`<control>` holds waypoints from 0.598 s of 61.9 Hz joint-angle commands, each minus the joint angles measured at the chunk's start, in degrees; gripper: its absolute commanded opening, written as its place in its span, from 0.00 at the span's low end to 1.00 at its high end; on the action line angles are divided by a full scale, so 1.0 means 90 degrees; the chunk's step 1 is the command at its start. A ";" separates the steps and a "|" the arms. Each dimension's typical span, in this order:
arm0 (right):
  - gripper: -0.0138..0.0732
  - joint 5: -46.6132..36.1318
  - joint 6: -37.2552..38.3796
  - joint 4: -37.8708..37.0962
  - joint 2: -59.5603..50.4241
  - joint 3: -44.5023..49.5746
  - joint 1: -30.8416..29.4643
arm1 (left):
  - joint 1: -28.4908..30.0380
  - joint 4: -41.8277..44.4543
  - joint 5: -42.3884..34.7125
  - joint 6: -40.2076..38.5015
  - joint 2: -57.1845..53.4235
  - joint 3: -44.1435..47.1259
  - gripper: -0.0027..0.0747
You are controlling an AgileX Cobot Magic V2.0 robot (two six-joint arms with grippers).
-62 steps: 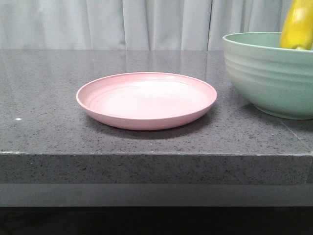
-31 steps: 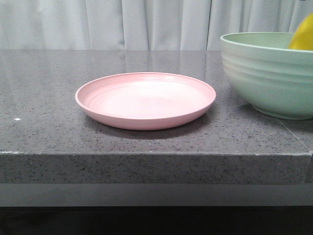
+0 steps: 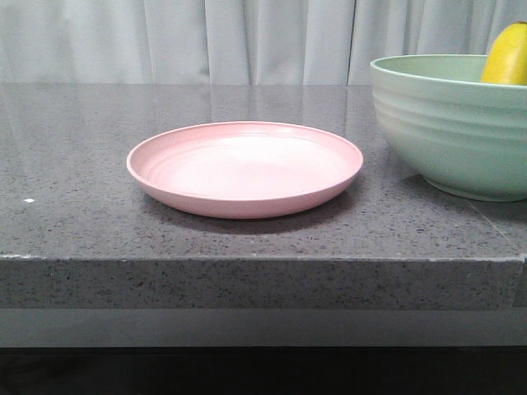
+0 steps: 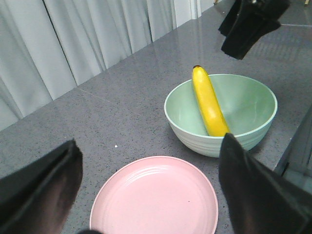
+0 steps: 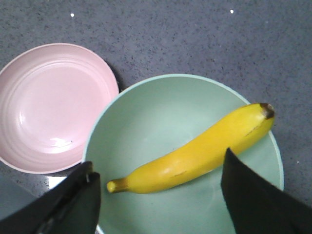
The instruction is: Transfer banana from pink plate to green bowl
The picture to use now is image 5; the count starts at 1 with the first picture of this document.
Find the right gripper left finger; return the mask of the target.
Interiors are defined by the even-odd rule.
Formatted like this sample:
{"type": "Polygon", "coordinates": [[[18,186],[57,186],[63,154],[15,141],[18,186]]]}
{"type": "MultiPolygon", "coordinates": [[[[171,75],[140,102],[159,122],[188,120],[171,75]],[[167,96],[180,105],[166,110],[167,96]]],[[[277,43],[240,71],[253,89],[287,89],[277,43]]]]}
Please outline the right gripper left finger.
{"type": "Polygon", "coordinates": [[[80,164],[45,195],[1,220],[2,234],[94,234],[101,204],[100,175],[80,164]]]}

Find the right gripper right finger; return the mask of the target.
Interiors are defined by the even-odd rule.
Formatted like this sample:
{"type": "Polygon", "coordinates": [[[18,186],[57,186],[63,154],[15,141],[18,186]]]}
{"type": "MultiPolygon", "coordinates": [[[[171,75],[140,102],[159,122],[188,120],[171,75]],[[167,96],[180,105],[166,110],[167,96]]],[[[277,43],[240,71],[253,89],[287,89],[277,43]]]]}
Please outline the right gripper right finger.
{"type": "Polygon", "coordinates": [[[312,209],[259,176],[227,149],[221,189],[238,234],[310,234],[312,209]]]}

